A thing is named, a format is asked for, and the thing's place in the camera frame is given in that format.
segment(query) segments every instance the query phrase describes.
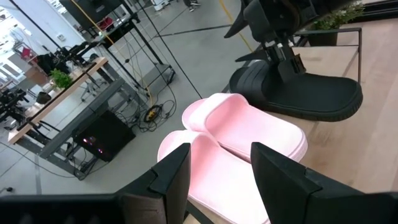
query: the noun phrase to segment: computer tower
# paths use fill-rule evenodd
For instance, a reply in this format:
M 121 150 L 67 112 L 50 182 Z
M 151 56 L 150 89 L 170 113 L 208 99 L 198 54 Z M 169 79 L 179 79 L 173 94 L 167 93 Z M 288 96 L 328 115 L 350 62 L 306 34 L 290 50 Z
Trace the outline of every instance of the computer tower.
M 106 110 L 81 130 L 74 142 L 102 161 L 111 161 L 136 135 L 114 113 Z

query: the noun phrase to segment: concrete floor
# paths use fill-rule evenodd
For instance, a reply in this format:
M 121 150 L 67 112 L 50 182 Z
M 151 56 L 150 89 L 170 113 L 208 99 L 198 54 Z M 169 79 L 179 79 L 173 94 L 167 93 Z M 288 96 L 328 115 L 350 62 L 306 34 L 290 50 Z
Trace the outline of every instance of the concrete floor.
M 217 1 L 202 0 L 201 3 L 202 6 L 194 12 L 189 12 L 181 1 L 173 1 L 170 6 L 160 12 L 154 12 L 153 9 L 148 9 L 147 12 L 161 34 L 229 24 L 227 16 Z M 240 0 L 228 1 L 227 8 L 232 15 L 236 16 L 239 12 Z M 153 133 L 142 134 L 136 130 L 137 138 L 132 140 L 112 162 L 89 175 L 84 181 L 79 181 L 76 178 L 66 178 L 71 175 L 41 158 L 35 157 L 31 152 L 19 146 L 13 145 L 10 147 L 32 161 L 38 162 L 40 166 L 66 177 L 51 174 L 35 166 L 15 151 L 0 145 L 0 189 L 8 186 L 14 187 L 16 189 L 15 194 L 97 194 L 115 192 L 139 177 L 156 163 L 159 144 L 169 132 L 183 129 L 180 119 L 181 115 L 190 103 L 199 99 L 199 96 L 189 85 L 165 45 L 158 37 L 155 37 L 156 31 L 150 25 L 148 19 L 145 18 L 145 15 L 140 12 L 139 16 L 142 19 L 139 28 L 143 28 L 143 35 L 150 40 L 150 44 L 161 59 L 165 63 L 171 64 L 177 72 L 174 82 L 170 85 L 177 99 L 175 114 Z M 227 28 L 214 29 L 164 37 L 164 41 L 202 97 L 208 97 L 213 93 L 220 92 L 227 84 L 232 73 L 242 65 L 241 63 L 235 63 L 234 60 L 249 52 L 249 49 L 239 36 L 224 39 L 223 36 L 227 30 Z M 256 48 L 257 44 L 251 38 L 250 31 L 246 29 L 243 34 L 248 39 L 251 47 Z M 130 55 L 137 54 L 137 57 L 133 56 L 131 61 L 134 61 L 133 66 L 136 70 L 141 69 L 142 74 L 145 74 L 153 67 L 152 62 L 145 55 L 145 52 L 148 54 L 150 52 L 147 47 L 144 47 L 144 50 L 139 50 L 139 44 L 132 38 L 131 34 L 127 34 L 125 38 L 116 42 L 115 47 L 111 50 L 122 61 L 125 58 L 131 58 Z M 99 51 L 99 53 L 107 56 L 104 50 Z M 120 74 L 131 83 L 131 80 L 112 60 L 111 65 L 117 68 Z M 130 65 L 126 65 L 126 67 L 133 74 L 132 67 Z M 161 86 L 159 82 L 162 81 L 160 80 L 150 87 L 154 97 L 159 91 L 159 86 Z M 55 125 L 57 128 L 65 127 L 87 105 L 87 103 L 82 103 L 80 100 L 82 93 L 83 89 L 74 92 L 52 111 L 45 118 L 45 121 Z M 172 99 L 170 90 L 166 88 L 159 94 L 158 103 Z M 92 96 L 87 98 L 88 102 L 90 100 L 92 100 Z M 7 144 L 6 139 L 7 132 L 2 129 L 0 140 Z M 102 165 L 103 163 L 99 163 L 94 169 Z

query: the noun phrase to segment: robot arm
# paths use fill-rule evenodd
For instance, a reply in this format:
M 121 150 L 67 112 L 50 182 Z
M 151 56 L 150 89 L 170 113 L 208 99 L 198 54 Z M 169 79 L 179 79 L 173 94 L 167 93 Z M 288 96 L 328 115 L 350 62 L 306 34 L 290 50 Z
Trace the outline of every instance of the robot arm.
M 232 37 L 248 25 L 256 41 L 279 43 L 351 1 L 241 0 L 241 11 L 225 38 Z

